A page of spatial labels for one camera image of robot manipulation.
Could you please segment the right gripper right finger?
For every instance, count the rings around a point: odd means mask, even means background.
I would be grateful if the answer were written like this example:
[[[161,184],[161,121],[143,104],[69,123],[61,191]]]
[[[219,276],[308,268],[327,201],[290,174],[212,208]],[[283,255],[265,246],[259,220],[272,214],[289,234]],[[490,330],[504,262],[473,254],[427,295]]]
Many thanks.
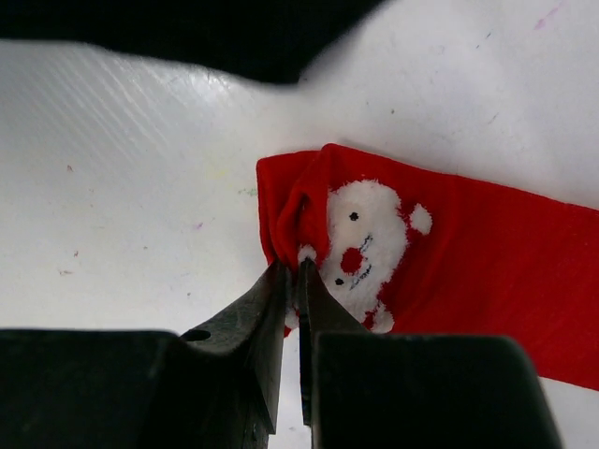
[[[504,337],[382,335],[299,268],[300,387],[315,448],[559,448],[531,360]]]

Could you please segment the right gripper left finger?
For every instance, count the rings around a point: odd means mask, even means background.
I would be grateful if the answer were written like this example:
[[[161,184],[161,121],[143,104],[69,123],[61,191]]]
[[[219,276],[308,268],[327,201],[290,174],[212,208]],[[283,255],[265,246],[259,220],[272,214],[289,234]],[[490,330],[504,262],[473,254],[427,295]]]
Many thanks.
[[[5,329],[5,448],[264,448],[276,429],[287,272],[182,335]]]

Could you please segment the red santa sock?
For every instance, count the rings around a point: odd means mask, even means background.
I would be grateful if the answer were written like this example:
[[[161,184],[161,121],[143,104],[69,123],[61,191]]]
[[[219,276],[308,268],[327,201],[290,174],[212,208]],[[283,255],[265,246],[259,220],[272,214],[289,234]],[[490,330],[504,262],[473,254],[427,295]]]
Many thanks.
[[[598,213],[329,144],[256,165],[269,260],[315,262],[376,333],[506,335],[598,386]]]

